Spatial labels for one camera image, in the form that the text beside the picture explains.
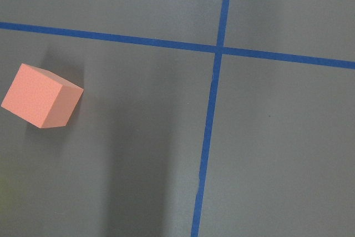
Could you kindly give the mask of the orange foam cube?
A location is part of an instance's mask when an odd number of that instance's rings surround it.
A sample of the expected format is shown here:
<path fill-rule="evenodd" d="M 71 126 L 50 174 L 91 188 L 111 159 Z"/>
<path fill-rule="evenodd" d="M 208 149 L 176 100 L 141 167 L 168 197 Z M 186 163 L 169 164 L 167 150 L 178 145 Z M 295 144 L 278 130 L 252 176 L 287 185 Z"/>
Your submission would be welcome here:
<path fill-rule="evenodd" d="M 64 127 L 83 92 L 48 70 L 22 63 L 1 107 L 41 129 Z"/>

